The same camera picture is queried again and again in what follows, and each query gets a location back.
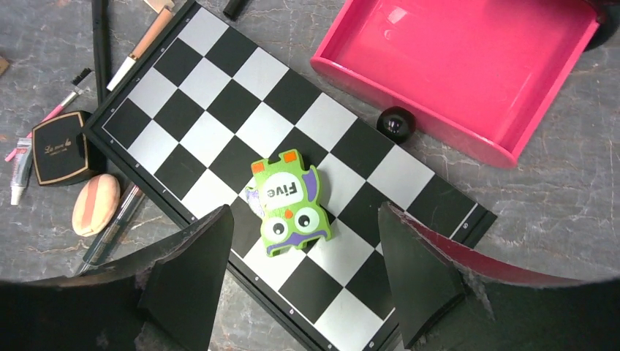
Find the gray marble table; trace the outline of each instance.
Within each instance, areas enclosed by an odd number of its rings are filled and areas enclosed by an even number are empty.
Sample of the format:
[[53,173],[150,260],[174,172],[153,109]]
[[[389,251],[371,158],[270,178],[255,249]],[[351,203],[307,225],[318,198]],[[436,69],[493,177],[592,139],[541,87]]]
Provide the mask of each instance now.
[[[225,0],[201,1],[220,17]],[[233,26],[301,72],[359,116],[378,111],[317,77],[309,59],[344,0],[256,0]],[[93,66],[91,5],[86,0],[0,0],[0,154],[64,98],[69,81]],[[114,67],[154,19],[141,0],[111,1]],[[581,56],[512,170],[482,165],[416,134],[406,148],[499,215],[477,250],[544,273],[596,279],[620,273],[620,35]],[[71,109],[93,111],[94,94]],[[92,238],[71,229],[81,184],[41,188],[31,179],[10,206],[11,165],[0,165],[0,279],[70,274]],[[114,258],[174,233],[146,201]],[[227,274],[211,350],[302,350]]]

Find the checkered board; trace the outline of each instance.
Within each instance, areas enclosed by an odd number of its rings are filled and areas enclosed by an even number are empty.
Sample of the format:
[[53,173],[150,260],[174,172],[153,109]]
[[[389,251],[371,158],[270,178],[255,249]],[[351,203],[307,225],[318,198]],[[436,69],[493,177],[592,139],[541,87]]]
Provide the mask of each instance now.
[[[471,246],[494,215],[200,5],[95,112],[93,140],[179,225],[230,204],[231,271],[306,347],[383,350],[397,321],[377,228],[391,200]],[[333,240],[269,258],[250,164],[296,148],[322,179]]]

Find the black stick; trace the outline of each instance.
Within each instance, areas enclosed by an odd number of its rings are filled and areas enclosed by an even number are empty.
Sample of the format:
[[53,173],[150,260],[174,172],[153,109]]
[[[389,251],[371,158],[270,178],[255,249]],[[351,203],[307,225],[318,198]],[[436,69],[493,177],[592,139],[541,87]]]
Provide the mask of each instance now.
[[237,20],[237,17],[241,14],[250,0],[230,0],[224,8],[224,15],[230,20]]
[[95,58],[95,78],[97,79],[97,101],[101,104],[107,96],[106,85],[112,78],[107,0],[92,0],[91,5],[93,12],[93,54]]

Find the toy owl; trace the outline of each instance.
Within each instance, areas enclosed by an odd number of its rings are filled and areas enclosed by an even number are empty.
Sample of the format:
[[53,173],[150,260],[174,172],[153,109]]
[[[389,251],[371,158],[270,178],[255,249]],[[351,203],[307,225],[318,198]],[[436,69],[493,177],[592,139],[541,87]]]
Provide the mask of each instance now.
[[280,154],[272,164],[268,159],[252,163],[255,188],[246,188],[252,211],[262,219],[260,235],[267,256],[294,246],[303,249],[309,241],[331,239],[325,210],[319,205],[320,180],[313,165],[306,171],[297,150]]

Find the pink plastic box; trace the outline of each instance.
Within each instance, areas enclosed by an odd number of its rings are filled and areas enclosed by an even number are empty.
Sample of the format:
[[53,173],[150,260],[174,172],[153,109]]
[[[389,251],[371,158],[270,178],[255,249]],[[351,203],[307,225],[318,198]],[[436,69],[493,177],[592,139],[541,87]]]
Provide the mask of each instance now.
[[475,159],[515,167],[598,27],[584,0],[347,0],[311,65]]

